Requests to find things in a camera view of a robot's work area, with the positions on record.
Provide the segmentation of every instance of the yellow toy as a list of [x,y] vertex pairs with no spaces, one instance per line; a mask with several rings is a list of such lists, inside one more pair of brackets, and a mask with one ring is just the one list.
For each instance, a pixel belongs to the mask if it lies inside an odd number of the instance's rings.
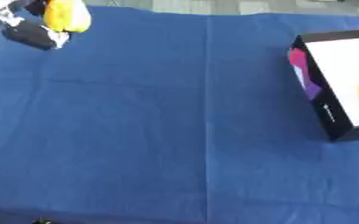
[[91,25],[91,15],[82,0],[50,0],[44,21],[56,32],[84,32]]

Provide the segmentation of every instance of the blue fabric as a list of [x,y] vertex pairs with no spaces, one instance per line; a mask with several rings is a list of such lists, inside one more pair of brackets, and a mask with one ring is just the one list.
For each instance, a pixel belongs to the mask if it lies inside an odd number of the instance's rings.
[[0,216],[359,223],[359,141],[327,140],[286,59],[359,17],[91,10],[59,51],[0,36]]

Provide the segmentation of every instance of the floor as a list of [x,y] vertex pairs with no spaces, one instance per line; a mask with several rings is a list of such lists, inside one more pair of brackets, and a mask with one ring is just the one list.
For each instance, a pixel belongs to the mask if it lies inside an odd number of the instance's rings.
[[90,5],[123,6],[191,14],[287,12],[359,16],[359,0],[85,0]]

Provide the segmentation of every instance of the black object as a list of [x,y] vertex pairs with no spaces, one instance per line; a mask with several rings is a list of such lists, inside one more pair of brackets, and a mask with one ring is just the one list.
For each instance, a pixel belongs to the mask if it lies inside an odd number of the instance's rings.
[[337,31],[300,35],[292,49],[300,49],[306,54],[307,70],[311,82],[320,87],[320,92],[310,100],[315,112],[331,140],[359,140],[359,125],[355,124],[342,106],[342,99],[330,87],[314,55],[306,44],[338,39],[359,39],[359,31]]
[[15,26],[6,24],[3,29],[3,35],[6,38],[42,50],[50,50],[57,46],[56,42],[50,39],[48,33],[49,31],[42,25],[27,20],[23,20]]
[[47,0],[37,0],[25,6],[25,9],[36,17],[42,17],[45,14]]

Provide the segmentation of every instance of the yellow item in box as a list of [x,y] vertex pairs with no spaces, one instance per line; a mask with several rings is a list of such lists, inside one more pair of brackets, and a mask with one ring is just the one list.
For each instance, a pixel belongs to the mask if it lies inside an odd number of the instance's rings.
[[84,32],[91,25],[91,15],[82,0],[50,0],[44,21],[56,32]]

